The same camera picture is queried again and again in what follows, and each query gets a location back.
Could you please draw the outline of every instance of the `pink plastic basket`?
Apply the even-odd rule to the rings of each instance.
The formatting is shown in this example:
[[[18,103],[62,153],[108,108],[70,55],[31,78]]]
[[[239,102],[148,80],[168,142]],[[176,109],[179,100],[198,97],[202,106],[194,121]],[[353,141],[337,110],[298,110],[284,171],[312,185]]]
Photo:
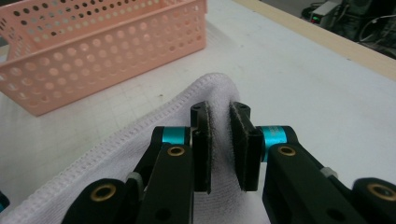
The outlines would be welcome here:
[[[27,0],[0,8],[0,91],[33,115],[205,47],[206,0]]]

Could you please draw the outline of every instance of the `white cloth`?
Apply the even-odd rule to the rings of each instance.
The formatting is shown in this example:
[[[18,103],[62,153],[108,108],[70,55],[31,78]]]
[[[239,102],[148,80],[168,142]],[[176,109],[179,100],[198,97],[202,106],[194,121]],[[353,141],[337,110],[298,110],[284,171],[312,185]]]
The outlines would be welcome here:
[[[194,194],[194,223],[269,223],[260,194],[239,188],[233,168],[229,103],[238,101],[233,82],[208,74],[171,102],[146,115],[88,151],[70,167],[3,218],[2,223],[61,223],[70,204],[91,182],[125,180],[144,151],[156,126],[190,126],[190,107],[208,101],[213,123],[212,192]]]

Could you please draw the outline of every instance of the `perforated basket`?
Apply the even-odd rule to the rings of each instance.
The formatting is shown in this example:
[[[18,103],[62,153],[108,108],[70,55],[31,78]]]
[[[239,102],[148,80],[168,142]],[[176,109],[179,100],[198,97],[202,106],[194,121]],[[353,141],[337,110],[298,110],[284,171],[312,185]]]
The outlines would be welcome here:
[[[205,47],[206,0],[27,0],[0,8],[0,91],[41,115]]]

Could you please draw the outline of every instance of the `table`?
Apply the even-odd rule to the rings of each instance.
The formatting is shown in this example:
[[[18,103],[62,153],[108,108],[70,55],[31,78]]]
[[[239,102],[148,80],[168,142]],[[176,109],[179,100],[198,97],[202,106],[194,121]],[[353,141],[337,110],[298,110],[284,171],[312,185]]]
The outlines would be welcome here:
[[[348,187],[367,176],[396,184],[396,62],[353,43],[339,46],[331,33],[258,1],[244,5],[254,10],[209,0],[204,50],[41,117],[1,94],[0,190],[12,203],[1,217],[87,150],[210,72],[230,76],[255,125],[293,127]],[[296,24],[310,35],[299,34]],[[312,36],[327,36],[324,42],[359,57]]]

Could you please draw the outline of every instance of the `white towel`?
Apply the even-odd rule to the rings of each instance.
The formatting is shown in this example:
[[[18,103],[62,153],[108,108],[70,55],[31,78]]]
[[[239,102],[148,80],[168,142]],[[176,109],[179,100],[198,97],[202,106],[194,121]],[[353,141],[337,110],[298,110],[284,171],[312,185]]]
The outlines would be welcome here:
[[[233,82],[208,74],[171,102],[88,151],[2,219],[5,224],[61,223],[70,204],[91,182],[125,180],[147,149],[156,126],[190,126],[190,107],[208,101],[213,123],[212,192],[194,194],[193,223],[269,223],[259,193],[241,191],[233,168],[229,103],[238,101]]]

